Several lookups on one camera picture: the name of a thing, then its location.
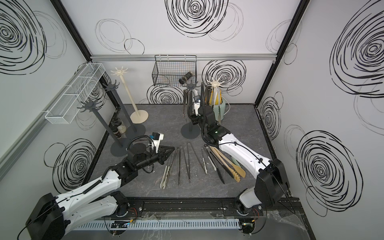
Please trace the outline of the black pepper grinder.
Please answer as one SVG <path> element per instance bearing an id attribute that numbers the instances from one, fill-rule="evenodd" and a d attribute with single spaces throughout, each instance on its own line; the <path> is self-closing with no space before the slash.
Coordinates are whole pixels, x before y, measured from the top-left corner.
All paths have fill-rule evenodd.
<path id="1" fill-rule="evenodd" d="M 185 75 L 179 78 L 179 83 L 181 85 L 188 85 L 192 83 L 191 78 L 193 77 L 193 73 L 191 71 L 187 72 Z"/>

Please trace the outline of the tall cream utensil rack stand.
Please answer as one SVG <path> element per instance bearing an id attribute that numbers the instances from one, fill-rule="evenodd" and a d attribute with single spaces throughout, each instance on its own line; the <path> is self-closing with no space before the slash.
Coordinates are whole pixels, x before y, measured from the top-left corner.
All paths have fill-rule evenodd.
<path id="1" fill-rule="evenodd" d="M 132 122 L 133 122 L 134 124 L 142 124 L 142 123 L 144 123 L 144 122 L 148 119 L 149 114 L 148 114 L 147 111 L 145 111 L 145 110 L 139 110 L 139 109 L 137 108 L 137 105 L 136 105 L 136 103 L 135 103 L 135 101 L 134 101 L 134 98 L 133 98 L 133 96 L 132 96 L 132 94 L 131 94 L 131 91 L 130 91 L 130 89 L 129 89 L 129 87 L 128 87 L 126 81 L 125 81 L 125 78 L 124 78 L 124 75 L 125 75 L 127 72 L 128 72 L 128 69 L 127 69 L 127 68 L 124 68 L 124 67 L 121 67 L 121 68 L 119 68 L 119 69 L 118 69 L 118 68 L 115 68 L 114 71 L 111 70 L 111 73 L 113 74 L 113 76 L 117 76 L 117 77 L 120 78 L 121 83 L 123 84 L 123 86 L 124 86 L 124 88 L 125 88 L 125 90 L 126 90 L 126 92 L 127 92 L 127 95 L 128 95 L 128 97 L 129 97 L 129 99 L 130 99 L 130 101 L 131 101 L 131 104 L 132 104 L 132 106 L 133 106 L 133 108 L 134 108 L 134 112 L 133 112 L 133 113 L 131 114 L 131 116 L 130 116 Z"/>

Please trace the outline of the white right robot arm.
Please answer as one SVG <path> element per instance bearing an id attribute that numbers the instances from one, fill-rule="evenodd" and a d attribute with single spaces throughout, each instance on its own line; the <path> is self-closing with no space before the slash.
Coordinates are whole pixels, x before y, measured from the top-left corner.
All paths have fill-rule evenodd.
<path id="1" fill-rule="evenodd" d="M 254 187 L 242 191 L 235 198 L 235 207 L 240 215 L 245 216 L 259 206 L 273 207 L 287 196 L 290 184 L 284 164 L 253 151 L 220 125 L 213 108 L 205 104 L 204 85 L 199 91 L 193 89 L 188 99 L 188 117 L 194 125 L 199 125 L 208 155 L 216 158 L 237 182 L 246 173 L 256 180 Z"/>

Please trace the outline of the black nylon tongs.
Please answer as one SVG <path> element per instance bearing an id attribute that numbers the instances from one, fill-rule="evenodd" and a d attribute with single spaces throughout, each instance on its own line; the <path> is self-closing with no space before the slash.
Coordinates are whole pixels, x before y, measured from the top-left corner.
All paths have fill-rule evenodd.
<path id="1" fill-rule="evenodd" d="M 213 149 L 211 148 L 211 146 L 208 145 L 208 144 L 205 144 L 205 145 L 204 145 L 204 148 L 205 148 L 205 150 L 206 150 L 206 152 L 207 152 L 209 158 L 212 160 L 212 162 L 213 162 L 213 166 L 215 166 L 215 168 L 216 168 L 216 172 L 217 172 L 217 174 L 218 174 L 219 179 L 221 180 L 221 182 L 222 182 L 223 184 L 225 184 L 224 177 L 223 177 L 223 175 L 222 175 L 222 173 L 221 173 L 221 171 L 220 171 L 221 168 L 223 168 L 223 170 L 225 170 L 225 171 L 228 173 L 228 175 L 229 175 L 231 178 L 234 179 L 234 178 L 235 178 L 234 175 L 229 171 L 229 169 L 228 169 L 227 167 L 224 166 L 224 164 L 223 164 L 222 161 L 220 160 L 220 158 L 219 158 L 218 154 L 216 153 L 216 151 L 213 150 Z"/>

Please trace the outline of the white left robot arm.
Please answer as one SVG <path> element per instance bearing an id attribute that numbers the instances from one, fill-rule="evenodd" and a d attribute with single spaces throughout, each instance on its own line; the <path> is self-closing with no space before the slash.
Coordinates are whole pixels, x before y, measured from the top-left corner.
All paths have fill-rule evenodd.
<path id="1" fill-rule="evenodd" d="M 33 240 L 60 240 L 77 227 L 113 214 L 124 217 L 127 198 L 118 190 L 138 176 L 138 171 L 156 162 L 164 164 L 175 151 L 171 146 L 153 146 L 154 153 L 128 152 L 120 163 L 103 175 L 75 190 L 42 196 L 26 221 Z"/>

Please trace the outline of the white handled slotted steel tongs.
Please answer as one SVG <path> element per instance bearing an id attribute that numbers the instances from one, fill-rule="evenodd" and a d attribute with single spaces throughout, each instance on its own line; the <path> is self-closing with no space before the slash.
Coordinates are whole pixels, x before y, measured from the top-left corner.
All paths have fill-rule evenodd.
<path id="1" fill-rule="evenodd" d="M 218 122 L 221 124 L 221 104 L 222 104 L 222 94 L 219 87 L 216 88 L 216 97 L 215 97 L 215 103 L 218 106 Z"/>

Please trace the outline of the black slotted spatula tongs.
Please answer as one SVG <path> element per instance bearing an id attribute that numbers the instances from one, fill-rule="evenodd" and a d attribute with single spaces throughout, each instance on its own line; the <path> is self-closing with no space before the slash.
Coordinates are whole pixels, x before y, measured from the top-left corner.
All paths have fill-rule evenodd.
<path id="1" fill-rule="evenodd" d="M 206 106 L 211 106 L 211 98 L 212 98 L 212 87 L 211 86 L 206 86 L 204 89 L 204 100 L 205 100 L 205 105 Z"/>

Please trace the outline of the dark grey rack stand back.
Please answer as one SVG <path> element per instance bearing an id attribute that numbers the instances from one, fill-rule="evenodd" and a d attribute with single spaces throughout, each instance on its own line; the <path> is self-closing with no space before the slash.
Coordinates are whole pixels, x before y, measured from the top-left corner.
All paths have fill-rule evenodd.
<path id="1" fill-rule="evenodd" d="M 186 124 L 181 128 L 181 134 L 186 139 L 195 139 L 200 135 L 200 127 L 198 126 L 198 116 L 193 113 L 193 97 L 200 95 L 197 83 L 186 85 L 189 90 L 188 110 L 186 111 Z"/>

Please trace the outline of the small steel tongs white tip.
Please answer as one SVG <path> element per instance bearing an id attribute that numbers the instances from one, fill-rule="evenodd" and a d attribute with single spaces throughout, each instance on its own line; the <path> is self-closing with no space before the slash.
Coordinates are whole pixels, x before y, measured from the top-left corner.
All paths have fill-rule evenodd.
<path id="1" fill-rule="evenodd" d="M 210 165 L 213 168 L 213 170 L 216 172 L 217 167 L 215 166 L 213 160 L 211 159 L 207 149 L 205 147 L 201 147 L 201 152 L 202 152 L 203 162 L 204 162 L 206 172 L 208 172 L 207 165 Z"/>

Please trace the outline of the slim black tongs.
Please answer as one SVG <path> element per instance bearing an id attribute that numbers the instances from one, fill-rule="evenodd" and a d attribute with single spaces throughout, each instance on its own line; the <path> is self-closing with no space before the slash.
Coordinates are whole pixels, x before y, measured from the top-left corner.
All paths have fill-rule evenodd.
<path id="1" fill-rule="evenodd" d="M 182 149 L 182 152 L 185 159 L 185 166 L 189 182 L 192 180 L 192 159 L 194 159 L 198 166 L 201 167 L 204 174 L 208 173 L 204 158 L 197 154 L 197 151 L 191 142 L 186 143 L 186 146 Z"/>

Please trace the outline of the dark grey rack stand middle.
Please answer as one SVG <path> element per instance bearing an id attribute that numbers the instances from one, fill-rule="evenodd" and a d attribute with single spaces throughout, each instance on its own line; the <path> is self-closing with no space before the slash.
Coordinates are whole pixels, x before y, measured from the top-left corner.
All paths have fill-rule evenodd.
<path id="1" fill-rule="evenodd" d="M 143 136 L 145 133 L 146 133 L 146 128 L 144 125 L 142 124 L 134 124 L 133 121 L 131 120 L 131 117 L 130 115 L 128 114 L 119 94 L 117 93 L 117 88 L 119 86 L 119 84 L 117 83 L 117 81 L 115 81 L 115 83 L 111 83 L 111 84 L 103 84 L 106 92 L 111 92 L 113 94 L 113 96 L 116 98 L 121 110 L 123 111 L 126 119 L 128 120 L 129 122 L 129 127 L 127 127 L 127 130 L 125 132 L 126 134 L 126 137 L 128 139 L 134 139 L 136 137 L 139 137 L 139 136 Z"/>

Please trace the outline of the wooden bamboo tongs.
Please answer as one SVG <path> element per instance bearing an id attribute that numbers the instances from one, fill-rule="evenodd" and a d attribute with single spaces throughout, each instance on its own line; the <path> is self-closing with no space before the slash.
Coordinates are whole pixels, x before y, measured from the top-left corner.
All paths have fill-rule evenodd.
<path id="1" fill-rule="evenodd" d="M 230 161 L 219 149 L 215 147 L 209 147 L 219 164 L 224 170 L 237 182 L 241 181 L 241 178 L 246 176 L 246 172 L 240 167 Z"/>

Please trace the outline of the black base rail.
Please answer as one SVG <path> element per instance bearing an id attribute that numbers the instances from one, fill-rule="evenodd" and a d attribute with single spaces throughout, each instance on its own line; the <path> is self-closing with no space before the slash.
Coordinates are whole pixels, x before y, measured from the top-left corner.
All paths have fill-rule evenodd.
<path id="1" fill-rule="evenodd" d="M 298 214 L 303 206 L 298 198 L 281 198 L 275 205 L 254 205 L 247 209 L 242 207 L 236 198 L 141 198 L 128 197 L 131 208 L 136 209 L 139 217 L 146 213 L 214 213 L 224 217 L 246 216 L 253 210 L 262 216 L 265 211 L 280 211 Z"/>

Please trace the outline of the small glass jar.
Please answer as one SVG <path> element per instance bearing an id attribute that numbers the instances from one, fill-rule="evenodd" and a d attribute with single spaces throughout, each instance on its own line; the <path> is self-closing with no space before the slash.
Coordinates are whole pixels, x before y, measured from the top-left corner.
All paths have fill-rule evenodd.
<path id="1" fill-rule="evenodd" d="M 119 124 L 119 125 L 117 126 L 117 128 L 118 128 L 118 130 L 119 130 L 119 132 L 120 132 L 121 134 L 124 134 L 124 133 L 127 131 L 127 128 L 126 128 L 126 126 L 125 126 L 123 123 Z"/>

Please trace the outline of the yellow sponge toast slice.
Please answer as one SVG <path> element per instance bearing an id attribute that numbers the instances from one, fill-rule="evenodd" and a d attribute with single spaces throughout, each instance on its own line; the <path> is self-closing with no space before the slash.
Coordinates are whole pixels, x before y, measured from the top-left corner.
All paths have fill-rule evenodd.
<path id="1" fill-rule="evenodd" d="M 219 106 L 222 103 L 222 94 L 220 88 L 212 88 L 209 96 L 209 105 Z"/>

